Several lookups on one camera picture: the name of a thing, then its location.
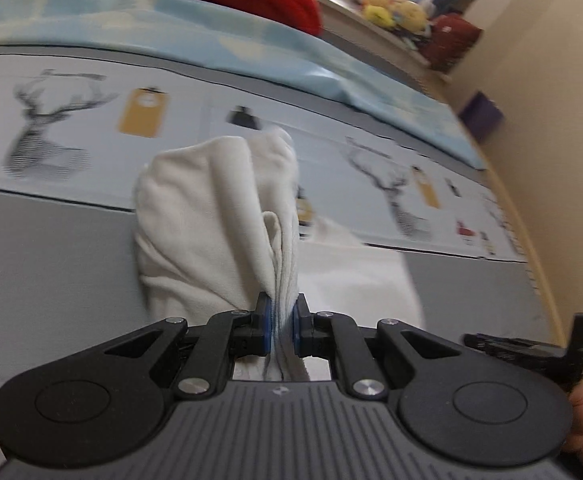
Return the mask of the yellow plush toy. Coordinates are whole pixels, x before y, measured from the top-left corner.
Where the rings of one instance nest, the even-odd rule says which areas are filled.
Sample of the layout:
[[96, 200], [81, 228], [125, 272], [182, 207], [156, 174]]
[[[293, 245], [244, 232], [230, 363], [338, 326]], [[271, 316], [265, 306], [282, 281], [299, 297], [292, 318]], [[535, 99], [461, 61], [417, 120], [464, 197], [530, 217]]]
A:
[[413, 36], [430, 35], [429, 15], [424, 6], [412, 0], [355, 0], [365, 21], [389, 32]]

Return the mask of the printed deer bed sheet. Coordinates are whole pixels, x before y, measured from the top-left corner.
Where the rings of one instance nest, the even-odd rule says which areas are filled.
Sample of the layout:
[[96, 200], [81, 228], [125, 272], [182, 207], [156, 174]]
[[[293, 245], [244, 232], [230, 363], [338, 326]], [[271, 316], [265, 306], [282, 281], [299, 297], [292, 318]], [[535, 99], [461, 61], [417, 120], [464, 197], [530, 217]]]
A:
[[1, 479], [528, 478], [570, 422], [477, 172], [174, 63], [0, 49]]

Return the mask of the white garment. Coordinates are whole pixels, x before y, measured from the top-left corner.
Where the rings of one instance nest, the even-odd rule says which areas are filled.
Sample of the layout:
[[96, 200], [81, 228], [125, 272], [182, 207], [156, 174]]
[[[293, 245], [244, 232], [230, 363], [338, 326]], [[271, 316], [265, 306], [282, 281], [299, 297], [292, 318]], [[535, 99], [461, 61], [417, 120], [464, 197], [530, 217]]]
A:
[[300, 294], [316, 310], [363, 326], [395, 318], [425, 324], [403, 255], [365, 246], [321, 218], [299, 234], [299, 170], [280, 128], [250, 138], [221, 136], [158, 154], [135, 184], [135, 245], [154, 320], [212, 315], [273, 302], [272, 349], [242, 359], [241, 380], [301, 382], [319, 377], [293, 350], [292, 311]]

